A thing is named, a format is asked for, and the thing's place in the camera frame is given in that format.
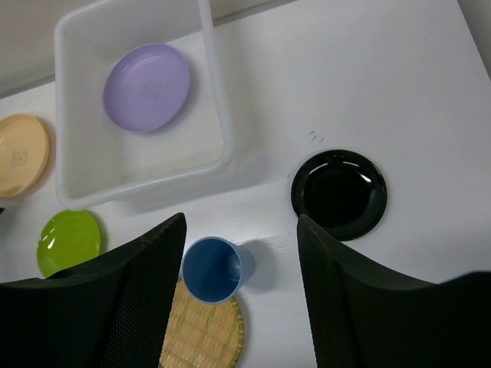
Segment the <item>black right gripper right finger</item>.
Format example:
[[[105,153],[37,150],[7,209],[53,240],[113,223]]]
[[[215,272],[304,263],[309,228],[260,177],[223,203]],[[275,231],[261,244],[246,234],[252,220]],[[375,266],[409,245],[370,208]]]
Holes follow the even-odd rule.
[[[306,215],[298,255],[319,367],[488,367],[490,274],[433,284],[343,244]]]

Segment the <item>black glossy plate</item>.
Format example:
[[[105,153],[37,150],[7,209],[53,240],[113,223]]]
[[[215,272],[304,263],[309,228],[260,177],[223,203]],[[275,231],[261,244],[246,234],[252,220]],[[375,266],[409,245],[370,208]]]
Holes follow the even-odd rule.
[[[382,172],[367,157],[346,149],[313,155],[292,180],[294,213],[308,216],[341,242],[361,238],[375,229],[387,203]]]

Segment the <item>orange plastic plate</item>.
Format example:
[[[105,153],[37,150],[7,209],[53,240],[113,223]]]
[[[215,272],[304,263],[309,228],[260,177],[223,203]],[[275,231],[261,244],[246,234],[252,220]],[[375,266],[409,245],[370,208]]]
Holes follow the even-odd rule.
[[[29,114],[1,120],[1,198],[27,192],[42,176],[50,155],[44,125]]]

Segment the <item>green plastic plate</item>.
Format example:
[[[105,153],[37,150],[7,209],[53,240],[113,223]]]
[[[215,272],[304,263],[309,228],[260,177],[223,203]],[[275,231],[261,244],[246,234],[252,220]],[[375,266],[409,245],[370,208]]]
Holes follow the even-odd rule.
[[[96,258],[102,249],[103,236],[96,218],[89,211],[64,210],[51,217],[39,235],[38,268],[48,278]]]

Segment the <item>translucent white plastic bin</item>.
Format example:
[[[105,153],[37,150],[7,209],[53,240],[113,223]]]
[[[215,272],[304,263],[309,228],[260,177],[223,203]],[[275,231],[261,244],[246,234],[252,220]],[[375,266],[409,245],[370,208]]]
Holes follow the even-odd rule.
[[[181,111],[149,133],[116,126],[103,92],[115,64],[145,44],[180,51],[191,72]],[[54,31],[56,191],[69,209],[178,189],[222,172],[236,151],[207,1],[100,1]]]

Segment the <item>round bamboo woven tray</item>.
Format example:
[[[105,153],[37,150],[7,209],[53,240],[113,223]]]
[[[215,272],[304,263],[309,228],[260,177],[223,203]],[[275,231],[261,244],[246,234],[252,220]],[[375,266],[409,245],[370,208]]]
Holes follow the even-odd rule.
[[[245,325],[235,298],[220,304],[195,299],[178,279],[160,367],[236,367]]]

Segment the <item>purple plastic plate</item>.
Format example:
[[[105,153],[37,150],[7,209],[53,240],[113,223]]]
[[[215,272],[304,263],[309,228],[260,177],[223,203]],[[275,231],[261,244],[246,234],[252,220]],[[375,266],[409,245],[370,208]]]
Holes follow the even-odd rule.
[[[168,44],[145,44],[123,56],[109,73],[104,109],[119,128],[149,133],[181,111],[190,82],[189,62],[180,51]]]

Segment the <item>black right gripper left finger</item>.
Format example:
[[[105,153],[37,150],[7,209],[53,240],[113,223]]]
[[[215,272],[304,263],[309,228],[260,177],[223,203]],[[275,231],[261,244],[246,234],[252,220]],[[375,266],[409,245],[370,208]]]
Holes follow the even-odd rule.
[[[186,240],[178,213],[49,278],[1,286],[3,367],[155,367]]]

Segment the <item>blue plastic cup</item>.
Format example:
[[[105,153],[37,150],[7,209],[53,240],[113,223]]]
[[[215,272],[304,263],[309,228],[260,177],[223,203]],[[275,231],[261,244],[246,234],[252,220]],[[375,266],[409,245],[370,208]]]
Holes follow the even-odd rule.
[[[218,237],[201,238],[183,257],[181,278],[190,294],[206,304],[234,297],[255,272],[255,259],[244,246]]]

